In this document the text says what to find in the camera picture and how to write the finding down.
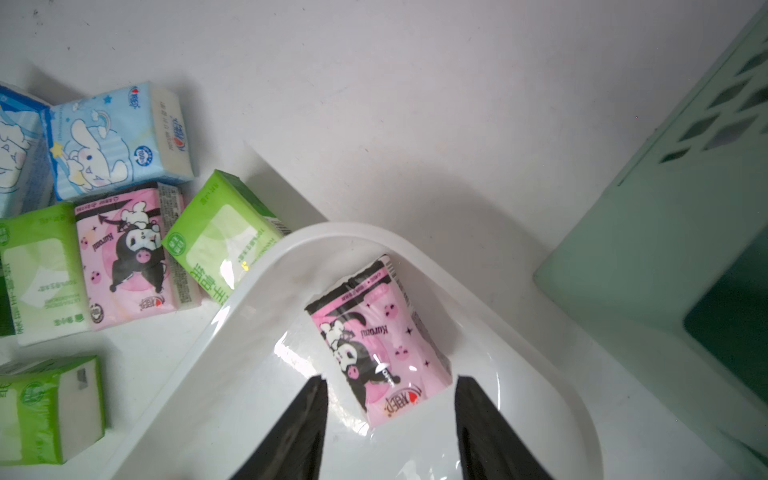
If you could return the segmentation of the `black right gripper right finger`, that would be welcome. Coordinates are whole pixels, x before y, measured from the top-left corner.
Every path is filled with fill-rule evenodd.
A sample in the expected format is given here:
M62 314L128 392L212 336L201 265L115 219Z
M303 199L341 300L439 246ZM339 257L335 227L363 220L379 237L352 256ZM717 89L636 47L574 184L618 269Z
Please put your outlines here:
M465 479L552 479L474 378L458 378L454 409Z

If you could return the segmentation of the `green tissue pack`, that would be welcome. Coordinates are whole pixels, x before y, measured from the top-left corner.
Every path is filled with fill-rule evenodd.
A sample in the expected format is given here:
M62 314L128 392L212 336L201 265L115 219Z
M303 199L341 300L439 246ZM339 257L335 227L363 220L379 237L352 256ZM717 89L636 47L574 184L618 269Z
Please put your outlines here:
M215 170L163 246L222 305L253 264L290 233L239 177Z
M73 204L2 220L1 263L19 345L90 330Z
M62 465L105 435L96 355L1 366L1 464Z

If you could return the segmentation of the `pink tissue pack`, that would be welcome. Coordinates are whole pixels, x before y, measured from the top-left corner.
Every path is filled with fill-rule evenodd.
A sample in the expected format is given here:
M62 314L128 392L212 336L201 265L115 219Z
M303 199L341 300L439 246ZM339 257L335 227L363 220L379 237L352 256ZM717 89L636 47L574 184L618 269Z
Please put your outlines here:
M75 207L93 330L201 305L200 287L163 246L183 210L181 190L160 182Z
M305 312L372 427L453 383L450 361L431 339L388 255L313 298Z

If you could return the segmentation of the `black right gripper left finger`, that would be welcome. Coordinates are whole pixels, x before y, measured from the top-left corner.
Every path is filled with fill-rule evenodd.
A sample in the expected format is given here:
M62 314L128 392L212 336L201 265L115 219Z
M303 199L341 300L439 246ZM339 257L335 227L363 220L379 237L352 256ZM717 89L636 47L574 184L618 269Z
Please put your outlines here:
M318 479L328 405L327 381L311 377L231 479Z

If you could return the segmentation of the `pink tissue pack top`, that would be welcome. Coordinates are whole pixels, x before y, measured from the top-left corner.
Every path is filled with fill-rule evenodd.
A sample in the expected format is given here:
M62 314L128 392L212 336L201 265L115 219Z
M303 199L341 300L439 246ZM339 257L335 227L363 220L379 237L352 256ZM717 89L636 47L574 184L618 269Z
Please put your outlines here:
M305 312L372 427L453 383L450 361L431 339L388 255L313 298Z

